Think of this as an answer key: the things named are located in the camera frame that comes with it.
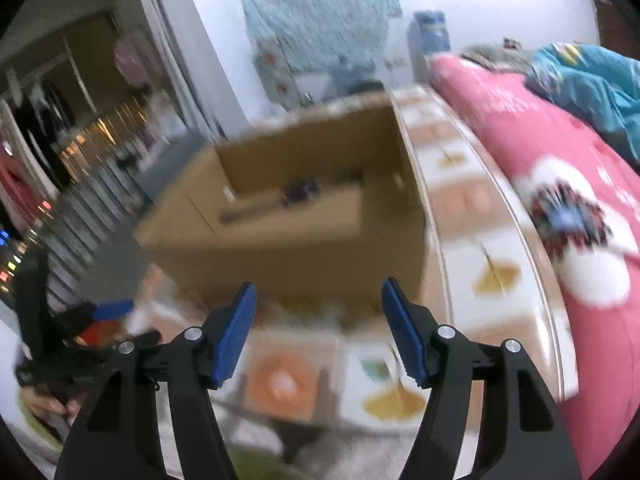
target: pink blanket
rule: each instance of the pink blanket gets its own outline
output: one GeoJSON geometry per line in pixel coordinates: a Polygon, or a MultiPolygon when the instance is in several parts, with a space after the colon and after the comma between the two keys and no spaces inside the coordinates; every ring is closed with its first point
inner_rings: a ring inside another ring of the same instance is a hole
{"type": "Polygon", "coordinates": [[[587,125],[529,92],[523,76],[442,55],[433,87],[491,153],[525,206],[567,181],[598,202],[615,250],[570,248],[554,269],[574,337],[579,393],[561,411],[588,478],[640,404],[640,177],[587,125]]]}

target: open cardboard box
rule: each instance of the open cardboard box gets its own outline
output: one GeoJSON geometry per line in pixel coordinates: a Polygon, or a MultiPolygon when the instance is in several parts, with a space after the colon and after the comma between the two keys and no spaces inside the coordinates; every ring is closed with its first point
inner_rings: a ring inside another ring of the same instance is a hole
{"type": "Polygon", "coordinates": [[[380,102],[204,148],[138,228],[140,245],[204,299],[252,282],[272,298],[378,303],[389,276],[414,297],[424,267],[425,213],[394,108],[389,99],[380,102]],[[230,206],[277,195],[297,179],[354,170],[363,179],[311,202],[221,222],[230,206]]]}

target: metal bolt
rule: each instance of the metal bolt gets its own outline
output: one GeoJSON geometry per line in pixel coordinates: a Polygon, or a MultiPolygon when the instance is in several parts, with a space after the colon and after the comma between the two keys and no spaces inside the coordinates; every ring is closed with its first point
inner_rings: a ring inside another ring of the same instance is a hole
{"type": "Polygon", "coordinates": [[[515,339],[509,339],[504,344],[504,347],[514,354],[517,354],[520,350],[522,350],[522,346],[515,339]]]}
{"type": "Polygon", "coordinates": [[[118,352],[121,354],[130,354],[136,346],[131,341],[125,341],[118,346],[118,352]]]}
{"type": "Polygon", "coordinates": [[[452,339],[456,335],[456,329],[449,325],[438,327],[438,335],[443,339],[452,339]]]}
{"type": "Polygon", "coordinates": [[[197,326],[192,326],[188,328],[184,333],[185,338],[189,341],[196,341],[196,339],[200,339],[202,336],[202,330],[200,330],[197,326]]]}

